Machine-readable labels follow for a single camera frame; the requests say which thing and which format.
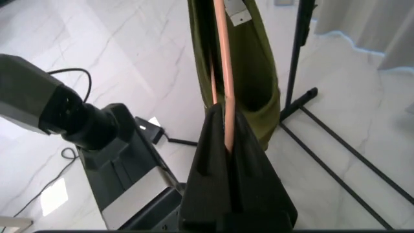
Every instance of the green bag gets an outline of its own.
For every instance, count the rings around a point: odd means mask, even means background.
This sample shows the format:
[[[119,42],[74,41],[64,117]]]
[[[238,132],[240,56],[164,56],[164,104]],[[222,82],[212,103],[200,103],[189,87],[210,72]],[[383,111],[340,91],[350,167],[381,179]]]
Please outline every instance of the green bag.
[[[242,111],[261,147],[266,150],[279,124],[280,91],[272,50],[259,10],[254,0],[244,0],[244,3],[252,16],[250,21],[235,27],[227,16],[236,108]],[[214,5],[210,0],[188,0],[188,8],[197,74],[202,99],[208,109],[213,105],[210,51],[217,99],[224,102],[223,71]]]

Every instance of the green garment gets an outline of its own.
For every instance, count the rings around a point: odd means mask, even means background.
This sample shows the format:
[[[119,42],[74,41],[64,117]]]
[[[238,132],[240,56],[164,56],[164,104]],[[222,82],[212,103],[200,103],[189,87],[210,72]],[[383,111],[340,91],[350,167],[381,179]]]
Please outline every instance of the green garment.
[[[266,150],[279,123],[280,91],[272,50],[254,0],[244,0],[252,20],[233,26],[227,16],[236,108],[248,120],[261,147]],[[191,36],[202,99],[213,105],[210,80],[211,51],[217,98],[224,102],[223,70],[217,23],[212,0],[188,0]]]

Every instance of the silver panel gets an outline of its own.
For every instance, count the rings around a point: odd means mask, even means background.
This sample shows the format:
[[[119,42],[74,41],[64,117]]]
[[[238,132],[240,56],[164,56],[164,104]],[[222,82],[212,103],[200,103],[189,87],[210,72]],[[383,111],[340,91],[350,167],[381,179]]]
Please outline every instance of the silver panel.
[[[154,167],[102,211],[106,227],[118,230],[159,193],[175,185],[168,173],[158,166]]]

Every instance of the white label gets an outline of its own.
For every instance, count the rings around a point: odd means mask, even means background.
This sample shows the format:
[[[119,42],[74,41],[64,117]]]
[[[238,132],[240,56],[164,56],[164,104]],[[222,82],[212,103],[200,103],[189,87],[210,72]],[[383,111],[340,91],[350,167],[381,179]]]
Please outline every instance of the white label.
[[[224,0],[224,6],[233,26],[238,26],[252,19],[243,0]]]

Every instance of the olive green fabric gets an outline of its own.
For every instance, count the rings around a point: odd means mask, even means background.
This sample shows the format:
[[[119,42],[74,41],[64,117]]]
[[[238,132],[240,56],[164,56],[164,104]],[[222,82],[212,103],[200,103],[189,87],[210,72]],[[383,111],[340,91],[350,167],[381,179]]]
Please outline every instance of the olive green fabric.
[[[280,92],[272,50],[259,10],[254,0],[244,2],[252,20],[234,27],[227,16],[236,108],[243,112],[265,150],[279,123]],[[202,99],[209,108],[213,105],[210,51],[218,99],[224,102],[223,72],[213,1],[188,0],[188,8]]]

